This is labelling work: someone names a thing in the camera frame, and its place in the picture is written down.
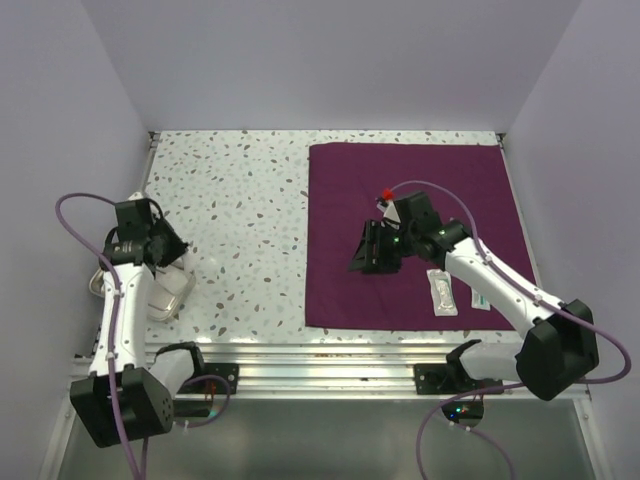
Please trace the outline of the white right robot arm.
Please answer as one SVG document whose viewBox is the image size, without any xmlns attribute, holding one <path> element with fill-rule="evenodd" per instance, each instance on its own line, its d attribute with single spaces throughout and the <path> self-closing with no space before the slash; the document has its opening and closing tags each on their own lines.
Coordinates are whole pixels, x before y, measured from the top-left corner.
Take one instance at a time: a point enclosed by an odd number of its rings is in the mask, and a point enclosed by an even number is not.
<svg viewBox="0 0 640 480">
<path fill-rule="evenodd" d="M 376 203 L 382 216 L 365 222 L 350 270 L 395 274 L 405 258 L 417 257 L 483 295 L 520 337 L 510 344 L 470 340 L 452 350 L 444 370 L 451 389 L 516 382 L 549 401 L 598 366 L 593 315 L 582 301 L 566 303 L 535 286 L 492 256 L 467 225 L 443 222 L 424 192 L 385 193 Z"/>
</svg>

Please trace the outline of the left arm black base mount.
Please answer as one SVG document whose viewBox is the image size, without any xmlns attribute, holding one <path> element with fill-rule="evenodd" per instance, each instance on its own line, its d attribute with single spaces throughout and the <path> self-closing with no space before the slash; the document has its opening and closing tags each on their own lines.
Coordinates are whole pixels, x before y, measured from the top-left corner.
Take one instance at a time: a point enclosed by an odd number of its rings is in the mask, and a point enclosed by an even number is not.
<svg viewBox="0 0 640 480">
<path fill-rule="evenodd" d="M 223 399 L 236 394 L 239 379 L 237 363 L 206 363 L 204 370 L 188 380 L 178 394 L 200 395 L 206 400 Z"/>
</svg>

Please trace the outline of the white gauze pad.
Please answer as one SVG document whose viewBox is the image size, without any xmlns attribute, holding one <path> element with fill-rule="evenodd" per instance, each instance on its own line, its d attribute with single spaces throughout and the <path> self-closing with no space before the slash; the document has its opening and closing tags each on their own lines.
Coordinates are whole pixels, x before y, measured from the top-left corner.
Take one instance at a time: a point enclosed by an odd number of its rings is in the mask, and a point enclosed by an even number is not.
<svg viewBox="0 0 640 480">
<path fill-rule="evenodd" d="M 158 267 L 155 282 L 171 295 L 188 295 L 195 284 L 191 256 L 185 254 L 166 267 Z"/>
</svg>

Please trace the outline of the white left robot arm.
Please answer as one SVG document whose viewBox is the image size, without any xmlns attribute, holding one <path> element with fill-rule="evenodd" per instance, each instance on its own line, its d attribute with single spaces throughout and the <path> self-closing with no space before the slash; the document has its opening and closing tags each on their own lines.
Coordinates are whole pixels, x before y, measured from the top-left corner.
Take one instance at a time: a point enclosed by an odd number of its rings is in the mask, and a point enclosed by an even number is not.
<svg viewBox="0 0 640 480">
<path fill-rule="evenodd" d="M 180 390 L 201 390 L 208 379 L 193 342 L 161 348 L 146 362 L 146 322 L 156 274 L 188 251 L 159 204 L 143 196 L 114 205 L 116 225 L 98 251 L 104 310 L 86 378 L 71 385 L 70 400 L 94 443 L 110 447 L 167 433 Z"/>
</svg>

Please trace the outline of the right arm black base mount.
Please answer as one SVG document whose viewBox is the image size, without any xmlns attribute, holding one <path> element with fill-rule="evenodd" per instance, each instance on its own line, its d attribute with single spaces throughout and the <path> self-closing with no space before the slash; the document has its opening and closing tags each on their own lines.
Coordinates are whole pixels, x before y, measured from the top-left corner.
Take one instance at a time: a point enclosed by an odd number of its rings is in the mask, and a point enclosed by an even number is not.
<svg viewBox="0 0 640 480">
<path fill-rule="evenodd" d="M 415 364 L 413 379 L 418 395 L 456 395 L 503 385 L 499 380 L 456 379 L 447 364 L 438 363 Z"/>
</svg>

